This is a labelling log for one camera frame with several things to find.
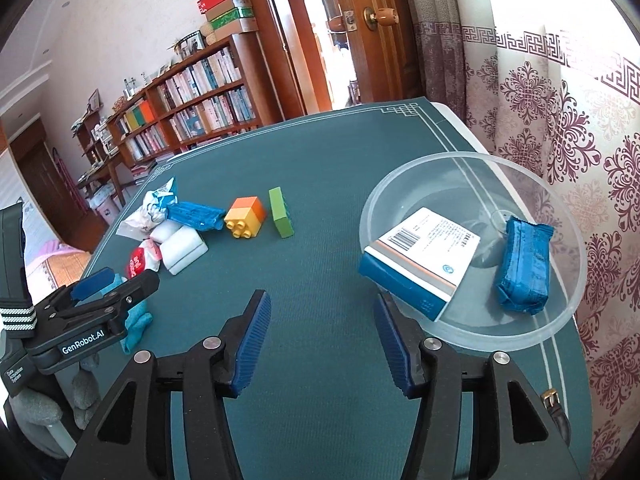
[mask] red packet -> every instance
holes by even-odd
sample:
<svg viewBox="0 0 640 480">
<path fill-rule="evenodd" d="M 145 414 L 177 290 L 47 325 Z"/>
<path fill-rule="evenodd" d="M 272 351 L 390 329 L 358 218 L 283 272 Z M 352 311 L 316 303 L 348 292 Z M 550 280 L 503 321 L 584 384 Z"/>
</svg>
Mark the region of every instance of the red packet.
<svg viewBox="0 0 640 480">
<path fill-rule="evenodd" d="M 133 249 L 127 265 L 127 277 L 129 279 L 139 275 L 145 269 L 158 272 L 162 253 L 153 240 L 144 240 L 139 247 Z"/>
</svg>

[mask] barcode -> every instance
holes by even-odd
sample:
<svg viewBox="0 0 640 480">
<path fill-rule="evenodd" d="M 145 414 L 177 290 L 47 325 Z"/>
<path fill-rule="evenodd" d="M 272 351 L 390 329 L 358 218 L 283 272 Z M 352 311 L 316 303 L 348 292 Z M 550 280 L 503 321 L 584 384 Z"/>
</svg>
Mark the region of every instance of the barcode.
<svg viewBox="0 0 640 480">
<path fill-rule="evenodd" d="M 419 239 L 420 237 L 417 234 L 401 228 L 396 234 L 389 238 L 389 241 L 395 243 L 401 249 L 408 251 Z"/>
</svg>

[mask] white sponge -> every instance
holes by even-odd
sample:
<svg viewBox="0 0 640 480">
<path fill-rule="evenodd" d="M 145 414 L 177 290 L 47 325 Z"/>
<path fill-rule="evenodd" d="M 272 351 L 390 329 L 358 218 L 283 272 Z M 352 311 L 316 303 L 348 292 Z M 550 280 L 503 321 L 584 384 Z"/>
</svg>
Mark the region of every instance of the white sponge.
<svg viewBox="0 0 640 480">
<path fill-rule="evenodd" d="M 187 265 L 192 264 L 195 260 L 201 257 L 204 253 L 209 250 L 207 245 L 203 242 L 199 246 L 197 246 L 193 251 L 183 257 L 179 262 L 177 262 L 173 267 L 169 269 L 169 272 L 174 276 L 178 274 L 181 270 L 183 270 Z"/>
<path fill-rule="evenodd" d="M 169 239 L 170 236 L 177 233 L 181 227 L 182 225 L 178 224 L 178 222 L 174 222 L 173 220 L 165 220 L 153 231 L 151 231 L 149 238 L 151 238 L 156 244 L 163 244 Z"/>
<path fill-rule="evenodd" d="M 172 274 L 177 274 L 187 265 L 206 253 L 207 245 L 200 235 L 188 226 L 178 229 L 167 241 L 160 245 L 164 266 Z"/>
</svg>

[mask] gold buckle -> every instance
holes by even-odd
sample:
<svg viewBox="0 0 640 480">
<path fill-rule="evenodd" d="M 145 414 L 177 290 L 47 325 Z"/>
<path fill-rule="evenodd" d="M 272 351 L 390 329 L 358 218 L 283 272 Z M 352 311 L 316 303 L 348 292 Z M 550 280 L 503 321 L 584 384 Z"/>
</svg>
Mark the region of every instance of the gold buckle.
<svg viewBox="0 0 640 480">
<path fill-rule="evenodd" d="M 548 410 L 560 403 L 560 397 L 558 396 L 558 391 L 555 388 L 550 388 L 546 392 L 540 394 L 540 400 L 542 400 L 542 403 Z"/>
</svg>

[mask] green box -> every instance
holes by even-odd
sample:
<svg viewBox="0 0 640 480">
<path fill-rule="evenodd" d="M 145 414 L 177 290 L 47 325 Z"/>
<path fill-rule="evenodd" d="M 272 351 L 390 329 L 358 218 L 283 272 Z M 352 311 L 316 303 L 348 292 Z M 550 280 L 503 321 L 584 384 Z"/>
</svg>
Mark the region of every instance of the green box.
<svg viewBox="0 0 640 480">
<path fill-rule="evenodd" d="M 218 16 L 215 20 L 211 20 L 211 27 L 220 28 L 231 23 L 238 18 L 252 18 L 254 16 L 254 10 L 251 7 L 234 7 L 229 12 L 225 12 L 222 16 Z"/>
<path fill-rule="evenodd" d="M 269 200 L 271 202 L 273 222 L 276 224 L 276 229 L 280 233 L 280 236 L 282 238 L 293 236 L 293 225 L 291 224 L 287 204 L 284 202 L 284 197 L 282 196 L 282 190 L 279 187 L 270 189 Z"/>
</svg>

